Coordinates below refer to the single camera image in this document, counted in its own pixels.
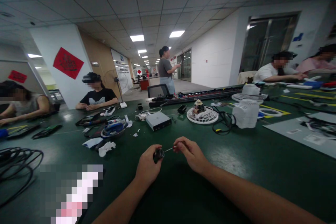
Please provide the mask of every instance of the person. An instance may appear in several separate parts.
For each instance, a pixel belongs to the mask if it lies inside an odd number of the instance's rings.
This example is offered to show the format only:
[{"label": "person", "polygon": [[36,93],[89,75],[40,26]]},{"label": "person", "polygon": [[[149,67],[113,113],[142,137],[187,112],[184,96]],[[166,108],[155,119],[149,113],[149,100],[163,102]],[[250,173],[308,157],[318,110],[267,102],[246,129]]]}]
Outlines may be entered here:
[{"label": "person", "polygon": [[281,51],[274,54],[272,62],[261,67],[255,74],[254,82],[282,82],[286,80],[303,80],[307,75],[302,74],[292,68],[286,68],[287,63],[296,56],[288,51]]},{"label": "person", "polygon": [[169,94],[173,95],[175,93],[175,85],[173,80],[173,72],[181,66],[181,64],[176,64],[171,66],[170,61],[170,50],[168,46],[162,47],[159,50],[160,62],[159,62],[159,75],[160,84],[166,84],[169,90]]},{"label": "person", "polygon": [[[174,146],[177,146],[174,152],[181,151],[193,171],[213,184],[253,223],[324,223],[279,195],[212,165],[196,142],[180,137],[175,140]],[[153,154],[161,147],[152,145],[141,155],[133,181],[92,224],[129,222],[142,196],[160,172],[163,159],[155,164]]]},{"label": "person", "polygon": [[0,126],[48,114],[52,111],[49,99],[33,93],[14,81],[0,83],[1,97],[11,101],[8,108],[0,114]]},{"label": "person", "polygon": [[335,57],[335,53],[336,44],[321,47],[314,56],[302,61],[296,70],[307,74],[309,71],[316,69],[336,69],[336,65],[330,62]]},{"label": "person", "polygon": [[76,105],[76,109],[86,109],[87,111],[99,109],[100,107],[111,106],[118,103],[118,98],[112,89],[105,88],[100,75],[89,72],[83,76],[82,82],[94,89]]}]

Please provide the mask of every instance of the sign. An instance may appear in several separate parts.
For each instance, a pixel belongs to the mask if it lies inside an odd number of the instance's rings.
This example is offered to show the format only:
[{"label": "sign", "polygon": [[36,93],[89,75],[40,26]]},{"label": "sign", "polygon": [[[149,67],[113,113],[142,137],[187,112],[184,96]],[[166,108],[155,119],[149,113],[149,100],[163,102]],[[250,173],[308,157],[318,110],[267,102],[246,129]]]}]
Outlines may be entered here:
[{"label": "sign", "polygon": [[24,83],[27,79],[27,75],[24,75],[23,73],[12,70],[10,75],[8,76],[8,79],[11,79],[13,81],[17,81],[20,83]]},{"label": "sign", "polygon": [[60,48],[54,60],[53,67],[65,73],[69,77],[76,79],[84,62],[73,56],[64,48]]}]

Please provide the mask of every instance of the black t-shirt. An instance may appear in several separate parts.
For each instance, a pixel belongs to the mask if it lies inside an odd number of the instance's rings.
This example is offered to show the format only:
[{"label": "black t-shirt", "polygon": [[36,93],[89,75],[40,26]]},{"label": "black t-shirt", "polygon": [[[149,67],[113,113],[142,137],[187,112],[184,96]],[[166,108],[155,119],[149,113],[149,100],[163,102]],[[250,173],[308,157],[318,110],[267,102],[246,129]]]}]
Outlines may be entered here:
[{"label": "black t-shirt", "polygon": [[91,91],[84,96],[80,103],[85,103],[87,105],[100,104],[115,98],[116,95],[112,89],[102,89],[99,92]]}]

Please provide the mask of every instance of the ceiling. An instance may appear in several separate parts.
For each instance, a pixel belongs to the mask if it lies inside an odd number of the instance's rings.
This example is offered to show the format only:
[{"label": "ceiling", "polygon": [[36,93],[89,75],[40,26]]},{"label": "ceiling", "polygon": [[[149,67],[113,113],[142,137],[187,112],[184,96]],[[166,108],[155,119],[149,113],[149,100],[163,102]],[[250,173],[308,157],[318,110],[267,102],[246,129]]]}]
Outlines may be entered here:
[{"label": "ceiling", "polygon": [[[215,26],[241,6],[300,0],[0,0],[0,42],[22,45],[39,54],[28,28],[75,23],[91,36],[129,57],[133,63],[155,64],[166,45],[171,55]],[[172,31],[185,30],[178,38]],[[141,35],[145,41],[132,42]],[[147,59],[137,51],[146,49]]]}]

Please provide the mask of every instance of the gray sleeveless top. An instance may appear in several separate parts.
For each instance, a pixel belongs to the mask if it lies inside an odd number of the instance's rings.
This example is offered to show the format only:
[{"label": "gray sleeveless top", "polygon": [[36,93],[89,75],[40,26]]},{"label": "gray sleeveless top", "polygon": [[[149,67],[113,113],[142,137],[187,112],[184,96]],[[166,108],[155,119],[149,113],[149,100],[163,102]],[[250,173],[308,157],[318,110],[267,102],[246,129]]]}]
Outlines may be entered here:
[{"label": "gray sleeveless top", "polygon": [[39,104],[37,103],[38,97],[43,94],[32,93],[31,99],[26,103],[21,103],[20,101],[12,101],[11,104],[14,106],[16,111],[16,116],[21,116],[24,114],[29,114],[39,109]]}]

